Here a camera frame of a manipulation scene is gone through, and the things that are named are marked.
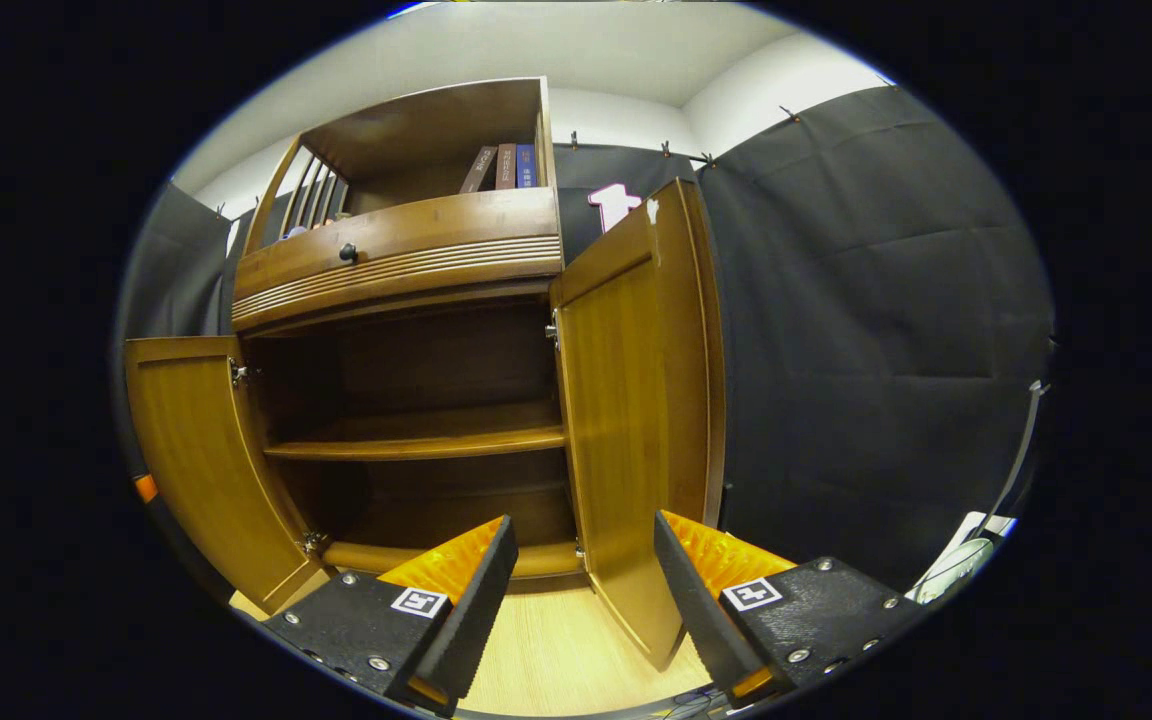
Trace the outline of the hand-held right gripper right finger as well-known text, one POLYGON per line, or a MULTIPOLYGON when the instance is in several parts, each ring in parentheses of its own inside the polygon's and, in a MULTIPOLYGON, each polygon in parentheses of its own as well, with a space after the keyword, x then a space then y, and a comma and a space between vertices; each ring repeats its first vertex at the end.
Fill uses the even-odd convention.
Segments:
POLYGON ((654 550, 685 632, 733 707, 826 683, 929 614, 836 558, 791 562, 673 511, 657 511, 654 550))

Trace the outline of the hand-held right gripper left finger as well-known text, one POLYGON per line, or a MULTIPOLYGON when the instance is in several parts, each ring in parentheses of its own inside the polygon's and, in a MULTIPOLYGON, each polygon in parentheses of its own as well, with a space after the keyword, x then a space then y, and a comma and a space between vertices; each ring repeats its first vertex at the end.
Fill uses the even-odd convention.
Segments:
POLYGON ((453 714, 517 560, 511 516, 498 516, 378 577, 342 573, 262 626, 361 691, 453 714))

